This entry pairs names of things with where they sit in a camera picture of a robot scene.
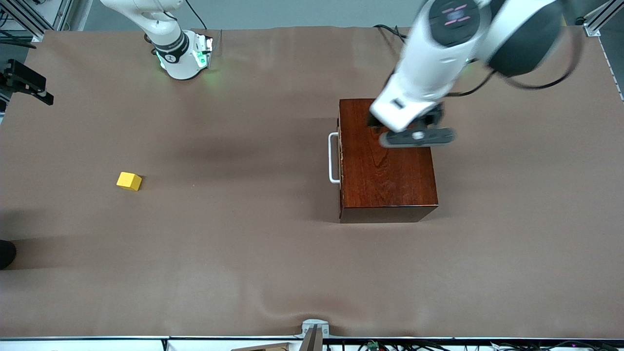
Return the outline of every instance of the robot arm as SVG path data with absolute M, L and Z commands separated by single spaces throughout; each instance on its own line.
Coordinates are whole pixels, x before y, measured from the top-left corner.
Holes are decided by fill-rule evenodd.
M 384 147 L 447 144 L 450 129 L 428 129 L 441 119 L 440 102 L 464 66 L 478 58 L 511 77 L 533 71 L 560 32 L 557 0 L 427 0 L 401 58 L 370 112 L 391 132 Z M 406 128 L 415 124 L 415 128 Z
M 212 39 L 183 31 L 167 12 L 182 6 L 183 0 L 101 0 L 136 23 L 156 48 L 160 65 L 176 79 L 190 79 L 210 63 Z

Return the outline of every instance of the black cable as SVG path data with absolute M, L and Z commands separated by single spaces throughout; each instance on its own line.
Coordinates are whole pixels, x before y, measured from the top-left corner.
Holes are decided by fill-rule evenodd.
M 390 345 L 390 346 L 391 346 L 391 347 L 392 347 L 395 351 L 399 351 L 399 347 L 398 347 L 397 345 L 394 345 L 394 344 L 392 344 L 392 343 L 388 343 L 388 345 Z M 389 349 L 386 347 L 386 345 L 385 345 L 385 344 L 383 344 L 383 347 L 384 347 L 386 350 L 389 350 Z
M 23 41 L 22 39 L 19 39 L 18 37 L 14 36 L 13 34 L 0 29 L 0 33 L 4 34 L 5 36 L 11 38 L 13 41 L 3 41 L 1 42 L 2 44 L 7 44 L 7 45 L 15 45 L 15 46 L 22 46 L 22 47 L 28 47 L 29 49 L 37 49 L 37 47 L 35 45 L 32 45 L 31 43 L 27 42 L 27 41 Z
M 600 351 L 600 348 L 585 342 L 580 342 L 580 341 L 574 341 L 574 340 L 568 340 L 568 341 L 564 341 L 561 342 L 557 345 L 554 346 L 550 346 L 550 347 L 538 347 L 538 346 L 534 346 L 531 345 L 529 347 L 523 347 L 523 346 L 519 346 L 519 345 L 514 345 L 514 344 L 509 344 L 509 343 L 502 343 L 499 346 L 501 346 L 500 351 L 550 351 L 554 348 L 557 347 L 563 347 L 566 345 L 575 345 L 577 347 L 586 347 L 588 349 L 592 349 L 593 351 Z
M 152 44 L 152 40 L 150 39 L 150 37 L 147 36 L 147 33 L 143 34 L 143 40 L 147 41 L 148 43 Z M 156 48 L 153 47 L 152 50 L 150 51 L 150 53 L 152 55 L 156 55 Z
M 426 344 L 426 345 L 428 344 L 430 347 L 433 347 L 435 349 L 439 349 L 439 350 L 442 350 L 442 351 L 450 351 L 449 349 L 447 349 L 447 348 L 445 348 L 445 347 L 443 347 L 443 346 L 441 346 L 439 344 L 436 344 L 435 342 L 432 342 L 432 341 L 419 340 L 419 342 L 422 343 L 422 344 Z
M 401 34 L 401 32 L 399 32 L 399 27 L 398 26 L 395 27 L 396 29 L 392 29 L 392 28 L 388 27 L 385 24 L 377 24 L 376 26 L 373 26 L 373 28 L 383 28 L 383 29 L 389 31 L 390 33 L 394 34 L 395 36 L 401 38 L 402 42 L 405 42 L 405 40 L 403 40 L 403 39 L 407 39 L 407 35 Z
M 494 74 L 496 73 L 496 71 L 492 71 L 490 72 L 487 77 L 485 77 L 485 79 L 481 82 L 481 84 L 479 84 L 476 88 L 474 88 L 471 91 L 466 91 L 466 92 L 450 92 L 448 94 L 446 94 L 446 96 L 448 97 L 462 97 L 462 96 L 468 96 L 474 92 L 476 92 L 477 90 L 481 89 L 484 85 L 487 84 L 487 82 L 490 81 L 490 79 L 492 79 L 492 76 L 494 76 Z
M 171 16 L 171 14 L 168 14 L 166 11 L 162 11 L 162 13 L 164 13 L 164 14 L 165 14 L 165 16 L 169 17 L 170 19 L 173 19 L 174 21 L 177 21 L 177 20 L 178 20 L 177 18 L 175 18 L 175 17 Z
M 4 17 L 4 13 L 5 13 L 5 12 L 4 12 L 4 10 L 3 10 L 3 9 L 0 9 L 0 21 L 2 21 L 2 24 L 0 24 L 0 27 L 2 27 L 3 25 L 5 25 L 5 24 L 6 24 L 6 21 L 8 21 L 8 20 L 9 20 L 9 14 L 7 13 L 7 14 L 6 14 L 6 17 Z
M 550 88 L 553 86 L 556 86 L 557 84 L 563 82 L 564 80 L 568 79 L 568 77 L 570 77 L 572 75 L 572 73 L 574 72 L 574 70 L 576 70 L 576 68 L 578 67 L 579 62 L 581 61 L 581 56 L 583 54 L 583 37 L 582 37 L 583 33 L 581 31 L 578 31 L 578 33 L 576 34 L 576 36 L 574 36 L 572 38 L 572 49 L 573 49 L 573 54 L 572 54 L 572 60 L 570 61 L 570 65 L 568 66 L 568 70 L 565 71 L 565 73 L 563 74 L 563 76 L 559 79 L 557 79 L 556 81 L 550 82 L 548 84 L 544 84 L 542 86 L 533 86 L 533 85 L 529 85 L 529 84 L 524 84 L 521 83 L 519 81 L 516 81 L 515 79 L 512 79 L 510 77 L 507 77 L 504 79 L 504 81 L 513 86 L 516 87 L 518 89 L 525 89 L 525 90 L 542 90 L 542 89 L 546 89 L 546 88 Z
M 427 350 L 427 351 L 434 351 L 433 349 L 430 349 L 430 348 L 429 348 L 428 346 L 426 346 L 426 345 L 425 345 L 425 346 L 423 346 L 423 345 L 418 345 L 418 344 L 414 344 L 414 345 L 417 347 L 417 349 L 414 349 L 413 347 L 410 347 L 410 349 L 413 349 L 414 351 L 416 351 L 416 350 L 418 350 L 418 349 L 425 349 L 425 350 Z
M 191 6 L 191 3 L 188 0 L 185 0 L 187 2 L 187 5 L 191 8 L 191 11 L 193 11 L 193 13 L 195 14 L 195 17 L 197 17 L 197 19 L 199 19 L 199 21 L 202 23 L 203 28 L 208 30 L 208 28 L 206 27 L 206 24 L 203 22 L 202 18 L 197 14 L 197 12 L 195 12 L 195 9 L 193 8 L 193 6 Z
M 403 38 L 403 34 L 399 32 L 399 26 L 394 26 L 394 31 L 396 31 L 399 34 L 399 39 L 403 42 L 403 44 L 405 44 L 405 39 Z

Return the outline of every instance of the brown wooden box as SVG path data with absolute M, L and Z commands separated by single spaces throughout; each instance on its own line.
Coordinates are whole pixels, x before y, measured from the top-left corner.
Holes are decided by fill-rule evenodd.
M 418 222 L 437 206 L 428 147 L 386 149 L 366 125 L 373 99 L 340 100 L 340 222 Z

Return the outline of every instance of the yellow block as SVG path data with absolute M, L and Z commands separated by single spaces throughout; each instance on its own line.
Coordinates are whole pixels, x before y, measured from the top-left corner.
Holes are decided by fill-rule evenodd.
M 141 181 L 141 177 L 134 173 L 121 172 L 119 179 L 117 179 L 117 185 L 127 190 L 139 191 Z

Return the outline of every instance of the white metal handle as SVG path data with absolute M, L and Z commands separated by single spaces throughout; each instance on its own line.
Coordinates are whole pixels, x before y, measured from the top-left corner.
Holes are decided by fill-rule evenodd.
M 327 137 L 327 155 L 329 160 L 329 181 L 333 184 L 340 184 L 340 179 L 334 179 L 334 165 L 331 162 L 331 156 L 333 152 L 331 152 L 331 138 L 338 137 L 338 132 L 329 133 Z

